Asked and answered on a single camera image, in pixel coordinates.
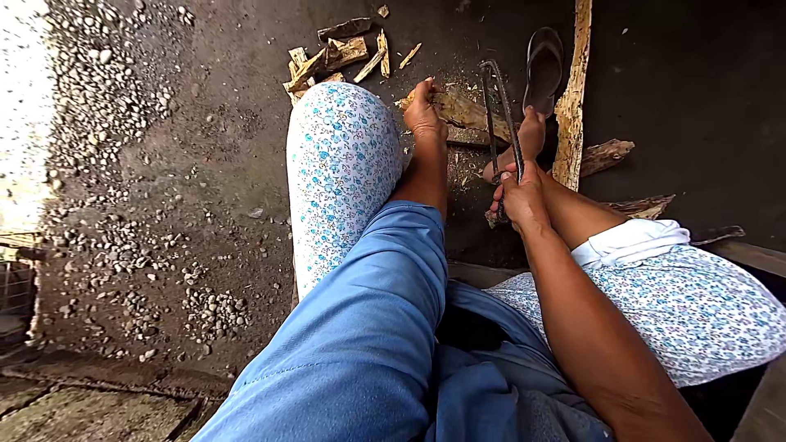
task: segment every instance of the fingers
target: fingers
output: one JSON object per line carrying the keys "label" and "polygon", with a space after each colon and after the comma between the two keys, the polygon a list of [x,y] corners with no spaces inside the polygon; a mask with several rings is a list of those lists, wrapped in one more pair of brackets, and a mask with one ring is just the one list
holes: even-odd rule
{"label": "fingers", "polygon": [[494,201],[499,201],[502,199],[502,185],[497,186],[497,189],[494,191]]}
{"label": "fingers", "polygon": [[433,85],[434,79],[432,77],[428,77],[418,83],[417,86],[415,86],[415,101],[428,102],[428,99],[431,98],[432,95]]}
{"label": "fingers", "polygon": [[519,185],[516,182],[516,177],[514,177],[510,172],[503,172],[501,178],[502,188],[505,189],[505,192],[512,190]]}
{"label": "fingers", "polygon": [[540,112],[536,112],[535,108],[532,105],[529,105],[526,108],[524,108],[524,119],[526,120],[530,118],[537,120],[538,123],[540,124],[545,123],[545,115]]}

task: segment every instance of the wood piece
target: wood piece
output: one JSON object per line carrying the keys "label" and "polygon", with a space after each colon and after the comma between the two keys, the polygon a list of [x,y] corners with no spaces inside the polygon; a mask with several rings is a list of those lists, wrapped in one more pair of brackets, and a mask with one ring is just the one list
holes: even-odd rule
{"label": "wood piece", "polygon": [[380,70],[382,71],[382,76],[389,79],[391,78],[391,55],[387,49],[387,39],[385,38],[384,29],[380,32],[379,36],[376,37],[376,47],[379,48],[379,51],[384,50],[382,61],[380,62]]}
{"label": "wood piece", "polygon": [[336,26],[320,29],[317,31],[317,37],[319,37],[319,39],[323,42],[328,41],[328,39],[343,39],[345,37],[353,37],[371,29],[371,23],[372,21],[368,17],[353,18],[352,20],[339,23]]}
{"label": "wood piece", "polygon": [[[414,98],[415,90],[412,90],[406,98],[398,100],[395,104],[406,111]],[[486,107],[475,103],[455,90],[437,92],[432,95],[431,102],[437,109],[439,118],[446,122],[458,127],[468,127],[479,131],[486,130]],[[510,130],[505,119],[494,114],[492,121],[494,123],[494,135],[508,143],[512,142]]]}
{"label": "wood piece", "polygon": [[745,230],[740,226],[718,227],[698,232],[691,230],[690,245],[708,245],[724,239],[742,238],[743,236],[745,236]]}
{"label": "wood piece", "polygon": [[[384,39],[383,34],[384,31],[380,33],[380,36],[382,36],[382,38]],[[365,66],[363,66],[363,69],[361,69],[360,72],[358,72],[358,74],[354,76],[352,81],[354,81],[355,83],[360,83],[360,81],[363,80],[369,73],[371,73],[371,71],[380,63],[380,61],[382,61],[386,53],[387,53],[387,42],[384,44],[384,47],[379,47],[376,50],[376,53],[374,54],[373,57],[371,57],[371,60],[369,60],[369,62],[366,63]]]}
{"label": "wood piece", "polygon": [[554,159],[554,179],[568,189],[578,190],[581,173],[582,148],[584,147],[583,106],[584,82],[587,61],[590,58],[590,25],[592,24],[592,0],[575,0],[575,30],[571,77],[565,93],[554,108],[556,121],[560,125],[559,142]]}
{"label": "wood piece", "polygon": [[623,142],[616,138],[599,145],[584,148],[582,153],[581,176],[590,176],[593,173],[604,171],[618,162],[636,145],[633,142]]}
{"label": "wood piece", "polygon": [[417,51],[418,51],[418,50],[421,48],[421,45],[422,45],[422,44],[423,44],[423,43],[418,43],[418,44],[417,44],[417,46],[415,46],[415,47],[414,47],[414,48],[413,48],[413,49],[410,51],[410,53],[408,53],[408,54],[406,55],[406,57],[404,57],[404,59],[403,59],[403,60],[401,60],[401,64],[399,64],[399,69],[404,69],[404,66],[406,66],[406,65],[407,65],[407,63],[409,63],[409,62],[410,62],[410,60],[412,60],[412,57],[414,57],[414,56],[415,56],[415,53],[417,53]]}
{"label": "wood piece", "polygon": [[336,72],[335,74],[329,76],[328,78],[323,79],[319,83],[324,83],[326,81],[347,81],[347,79],[344,78],[344,76],[343,76],[343,74],[341,72]]}
{"label": "wood piece", "polygon": [[325,72],[336,71],[347,64],[365,60],[369,57],[369,50],[365,47],[363,37],[349,39],[348,42],[328,40],[327,65]]}
{"label": "wood piece", "polygon": [[631,218],[657,219],[658,216],[666,210],[666,206],[674,197],[676,197],[676,195],[659,195],[657,197],[649,197],[642,200],[602,204],[624,215],[628,215]]}
{"label": "wood piece", "polygon": [[786,253],[733,240],[718,241],[705,249],[727,260],[786,278]]}
{"label": "wood piece", "polygon": [[310,77],[319,72],[320,68],[324,68],[326,52],[327,48],[322,48],[317,55],[314,55],[300,66],[292,80],[284,83],[284,88],[287,92],[295,92],[302,89]]}

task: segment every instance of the pebble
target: pebble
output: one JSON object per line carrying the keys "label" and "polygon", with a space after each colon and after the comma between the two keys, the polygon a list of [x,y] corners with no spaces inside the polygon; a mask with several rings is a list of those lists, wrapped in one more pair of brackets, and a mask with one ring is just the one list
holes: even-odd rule
{"label": "pebble", "polygon": [[261,207],[253,208],[248,212],[248,218],[260,219],[265,215],[265,209]]}
{"label": "pebble", "polygon": [[98,62],[101,64],[107,64],[111,58],[112,58],[111,49],[102,50],[101,53],[98,54]]}

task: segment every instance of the wood splinter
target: wood splinter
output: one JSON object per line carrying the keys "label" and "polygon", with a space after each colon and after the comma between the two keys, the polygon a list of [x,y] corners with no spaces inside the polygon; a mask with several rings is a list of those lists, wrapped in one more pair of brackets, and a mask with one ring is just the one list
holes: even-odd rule
{"label": "wood splinter", "polygon": [[410,53],[408,53],[408,54],[406,55],[406,57],[404,57],[404,59],[403,59],[403,60],[401,60],[401,64],[399,64],[399,70],[401,70],[401,69],[404,69],[404,66],[406,66],[406,65],[407,65],[407,63],[409,63],[409,62],[410,62],[410,60],[412,60],[412,57],[414,57],[414,56],[415,56],[415,53],[417,53],[417,51],[418,51],[418,50],[421,48],[421,45],[422,45],[422,44],[423,44],[422,42],[421,42],[421,43],[418,43],[418,44],[417,44],[417,46],[415,46],[415,47],[414,47],[414,48],[413,48],[413,49],[410,51]]}
{"label": "wood splinter", "polygon": [[383,43],[384,47],[380,46],[377,49],[377,51],[374,54],[374,56],[371,57],[371,60],[369,60],[369,62],[366,63],[365,66],[363,66],[363,69],[361,69],[360,72],[358,72],[358,74],[356,76],[354,76],[354,78],[352,79],[353,82],[360,83],[360,81],[363,80],[369,73],[371,73],[371,71],[385,57],[385,54],[387,53],[387,40],[385,40],[384,33],[385,33],[385,31],[383,30],[380,33],[380,36],[377,37],[377,39],[376,39],[377,44],[380,43],[380,39],[381,39],[381,42]]}

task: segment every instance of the split firewood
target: split firewood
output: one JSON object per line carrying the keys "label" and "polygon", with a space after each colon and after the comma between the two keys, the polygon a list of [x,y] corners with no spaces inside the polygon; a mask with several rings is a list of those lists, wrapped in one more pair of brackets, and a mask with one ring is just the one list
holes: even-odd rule
{"label": "split firewood", "polygon": [[319,72],[321,68],[324,68],[326,53],[327,48],[322,48],[317,55],[314,55],[303,63],[292,77],[292,80],[284,83],[284,88],[287,92],[295,92],[296,90],[302,89],[303,85],[306,84],[310,77]]}
{"label": "split firewood", "polygon": [[[406,111],[415,99],[415,90],[412,90],[406,98],[398,100],[395,104]],[[455,90],[447,92],[437,92],[432,95],[432,104],[437,109],[437,115],[442,120],[459,127],[469,127],[479,131],[487,129],[486,107],[475,103]],[[499,138],[512,142],[510,130],[505,119],[494,114],[494,134]]]}
{"label": "split firewood", "polygon": [[333,72],[347,64],[365,60],[368,57],[369,50],[365,47],[363,37],[354,37],[346,43],[329,39],[325,72]]}
{"label": "split firewood", "polygon": [[[377,43],[380,42],[380,38],[384,40],[384,33],[385,31],[383,30],[380,33],[380,37],[377,37],[376,39]],[[363,66],[363,69],[361,69],[360,72],[358,72],[358,74],[354,76],[352,81],[354,81],[355,83],[360,83],[360,81],[363,80],[369,73],[371,73],[371,71],[380,63],[380,61],[382,61],[382,59],[385,57],[385,54],[387,53],[387,41],[385,41],[383,44],[384,47],[380,46],[376,50],[376,53],[374,54],[373,57],[371,57],[371,60],[369,60],[369,62],[366,63],[365,66]]]}
{"label": "split firewood", "polygon": [[333,75],[329,76],[328,78],[326,78],[326,79],[323,79],[323,80],[322,80],[321,82],[319,82],[319,83],[324,83],[324,82],[326,82],[326,81],[347,81],[347,79],[345,79],[345,78],[343,77],[343,74],[342,74],[341,72],[336,72],[335,74],[333,74]]}
{"label": "split firewood", "polygon": [[592,0],[575,0],[575,33],[571,77],[567,88],[556,103],[554,113],[560,125],[559,144],[554,160],[554,179],[568,189],[578,190],[584,147],[583,106],[584,82],[590,58],[590,25]]}
{"label": "split firewood", "polygon": [[676,195],[659,195],[643,200],[623,201],[620,203],[601,203],[631,218],[656,219]]}
{"label": "split firewood", "polygon": [[382,76],[389,79],[391,78],[391,55],[387,50],[387,39],[385,38],[384,29],[380,32],[379,36],[376,37],[376,46],[379,48],[380,52],[384,50],[384,55],[380,62],[380,70],[382,71]]}
{"label": "split firewood", "polygon": [[408,53],[406,57],[404,57],[404,59],[401,60],[401,64],[399,64],[399,69],[404,69],[404,66],[406,66],[406,64],[409,63],[410,60],[412,60],[412,57],[415,56],[415,53],[421,48],[422,44],[423,43],[418,43],[417,46],[415,46],[414,49],[412,49],[410,53]]}
{"label": "split firewood", "polygon": [[633,142],[622,142],[616,138],[586,147],[582,153],[581,176],[590,176],[610,168],[622,161],[633,147]]}
{"label": "split firewood", "polygon": [[[295,49],[290,49],[289,56],[291,58],[288,64],[289,74],[294,79],[297,76],[297,71],[298,69],[300,69],[300,66],[302,66],[304,63],[306,63],[306,61],[308,61],[308,56],[306,55],[306,48],[296,47]],[[287,91],[287,94],[289,94],[289,100],[292,102],[292,106],[294,106],[298,102],[298,100],[303,96],[303,94],[306,93],[306,90],[308,90],[308,88],[312,87],[314,84],[316,84],[316,81],[314,81],[314,77],[309,77],[309,79],[306,80],[306,83],[301,86],[300,90],[296,90],[295,92]]]}
{"label": "split firewood", "polygon": [[353,37],[358,34],[371,29],[371,19],[368,17],[358,17],[352,20],[345,21],[330,28],[320,29],[317,31],[317,36],[323,42],[328,39],[343,39],[345,37]]}

